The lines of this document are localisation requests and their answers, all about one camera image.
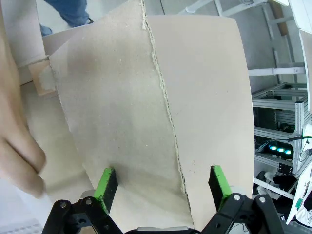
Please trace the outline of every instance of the metal rack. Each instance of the metal rack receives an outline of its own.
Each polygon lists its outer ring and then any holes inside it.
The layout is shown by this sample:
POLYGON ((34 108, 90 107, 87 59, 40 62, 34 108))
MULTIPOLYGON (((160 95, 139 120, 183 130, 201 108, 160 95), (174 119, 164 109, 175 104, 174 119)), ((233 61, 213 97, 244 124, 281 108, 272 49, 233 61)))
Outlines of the metal rack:
POLYGON ((292 137, 301 137, 307 123, 311 123, 311 114, 308 110, 307 85, 299 83, 283 83, 267 90, 252 95, 253 107, 269 108, 275 111, 277 124, 285 123, 294 125, 294 132, 288 133, 280 130, 255 127, 256 136, 265 137, 280 142, 288 143, 293 148, 292 162, 274 158, 262 153, 255 152, 255 160, 277 167, 279 172, 300 176, 301 172, 310 163, 312 157, 308 157, 308 151, 302 152, 302 140, 287 142, 292 137), (269 97, 283 96, 291 100, 277 100, 269 97))

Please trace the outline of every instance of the blue jeans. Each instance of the blue jeans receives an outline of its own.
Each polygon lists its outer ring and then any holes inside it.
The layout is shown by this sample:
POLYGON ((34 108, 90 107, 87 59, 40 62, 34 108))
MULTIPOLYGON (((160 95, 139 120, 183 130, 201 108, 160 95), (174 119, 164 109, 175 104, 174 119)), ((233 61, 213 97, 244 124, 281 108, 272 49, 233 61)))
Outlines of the blue jeans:
MULTIPOLYGON (((54 7, 59 15, 69 26, 77 27, 85 25, 89 14, 86 12, 87 0, 44 0, 54 7)), ((42 36, 52 34, 48 27, 40 25, 42 36)))

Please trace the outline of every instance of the screw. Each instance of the screw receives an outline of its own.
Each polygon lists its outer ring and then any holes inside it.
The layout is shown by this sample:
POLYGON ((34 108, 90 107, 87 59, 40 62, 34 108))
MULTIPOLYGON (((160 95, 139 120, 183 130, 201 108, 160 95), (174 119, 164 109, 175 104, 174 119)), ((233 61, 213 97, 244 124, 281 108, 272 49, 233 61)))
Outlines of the screw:
POLYGON ((62 208, 65 208, 65 207, 66 207, 66 202, 65 202, 65 201, 62 202, 62 203, 60 204, 60 206, 61 206, 62 208))
POLYGON ((235 201, 239 201, 239 200, 240 200, 240 196, 239 196, 239 195, 235 195, 235 196, 234 196, 234 200, 235 200, 235 201))
POLYGON ((86 204, 87 204, 87 205, 90 205, 91 203, 92 203, 91 199, 87 199, 87 200, 86 200, 86 204))
POLYGON ((265 198, 264 197, 259 198, 259 200, 261 201, 261 203, 265 202, 265 198))

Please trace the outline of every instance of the person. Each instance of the person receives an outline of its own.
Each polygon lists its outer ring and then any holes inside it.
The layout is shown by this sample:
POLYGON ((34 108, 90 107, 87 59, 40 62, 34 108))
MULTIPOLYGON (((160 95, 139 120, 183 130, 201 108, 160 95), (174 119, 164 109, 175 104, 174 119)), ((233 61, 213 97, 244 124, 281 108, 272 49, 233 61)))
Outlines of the person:
MULTIPOLYGON (((86 0, 46 0, 72 27, 83 25, 89 15, 86 0)), ((6 38, 0 3, 0 178, 40 197, 45 189, 39 176, 45 153, 29 132, 23 111, 20 78, 6 38)))

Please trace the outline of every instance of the glowing light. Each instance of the glowing light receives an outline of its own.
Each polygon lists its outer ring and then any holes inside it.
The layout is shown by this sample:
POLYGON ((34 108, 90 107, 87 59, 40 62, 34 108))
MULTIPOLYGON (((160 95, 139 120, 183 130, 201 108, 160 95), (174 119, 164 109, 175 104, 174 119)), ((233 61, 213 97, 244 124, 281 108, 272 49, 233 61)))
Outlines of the glowing light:
POLYGON ((270 150, 277 150, 276 146, 270 146, 270 150))

